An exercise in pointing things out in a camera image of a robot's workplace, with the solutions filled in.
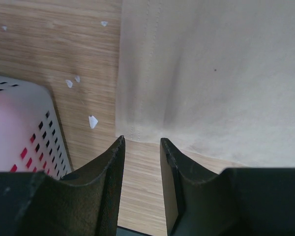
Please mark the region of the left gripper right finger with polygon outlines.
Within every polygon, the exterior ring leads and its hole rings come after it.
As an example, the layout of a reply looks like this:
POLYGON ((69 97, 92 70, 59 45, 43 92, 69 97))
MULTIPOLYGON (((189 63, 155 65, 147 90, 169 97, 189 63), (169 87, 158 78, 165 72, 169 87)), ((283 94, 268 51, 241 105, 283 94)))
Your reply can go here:
POLYGON ((167 234, 295 236, 295 168, 216 174, 160 140, 167 234))

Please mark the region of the beige t shirt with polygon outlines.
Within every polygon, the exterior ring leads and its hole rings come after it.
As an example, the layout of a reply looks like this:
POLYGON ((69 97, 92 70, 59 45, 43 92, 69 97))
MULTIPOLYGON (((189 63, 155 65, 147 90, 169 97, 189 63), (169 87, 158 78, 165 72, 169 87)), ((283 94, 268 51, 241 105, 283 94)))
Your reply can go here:
POLYGON ((295 0, 125 0, 115 132, 295 167, 295 0))

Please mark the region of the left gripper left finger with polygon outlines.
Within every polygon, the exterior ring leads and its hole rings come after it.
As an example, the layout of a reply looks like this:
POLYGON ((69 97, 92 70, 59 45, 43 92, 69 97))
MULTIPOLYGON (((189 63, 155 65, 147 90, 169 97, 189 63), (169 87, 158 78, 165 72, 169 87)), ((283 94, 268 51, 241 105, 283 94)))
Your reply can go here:
POLYGON ((59 180, 41 171, 0 172, 0 236, 114 236, 124 161, 120 136, 59 180))

